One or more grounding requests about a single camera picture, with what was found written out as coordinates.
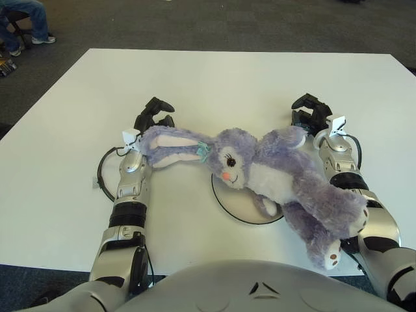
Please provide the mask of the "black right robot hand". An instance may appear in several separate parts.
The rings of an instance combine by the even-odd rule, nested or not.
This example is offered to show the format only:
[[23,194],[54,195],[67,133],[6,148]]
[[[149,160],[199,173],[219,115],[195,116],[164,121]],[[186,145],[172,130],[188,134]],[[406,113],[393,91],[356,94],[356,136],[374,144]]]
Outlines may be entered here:
[[333,114],[329,106],[308,93],[298,98],[291,109],[291,125],[301,127],[313,137],[328,128],[327,117]]

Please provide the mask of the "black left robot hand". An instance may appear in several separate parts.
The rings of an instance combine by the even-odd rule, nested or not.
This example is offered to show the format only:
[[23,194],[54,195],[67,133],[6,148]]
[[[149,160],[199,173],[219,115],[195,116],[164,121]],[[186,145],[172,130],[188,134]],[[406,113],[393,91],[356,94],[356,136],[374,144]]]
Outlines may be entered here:
[[171,104],[152,97],[146,104],[144,110],[136,117],[134,129],[138,130],[136,136],[142,135],[147,129],[154,125],[162,125],[167,127],[174,127],[175,123],[170,115],[166,115],[162,120],[155,122],[153,117],[158,115],[161,111],[163,112],[174,112],[175,109]]

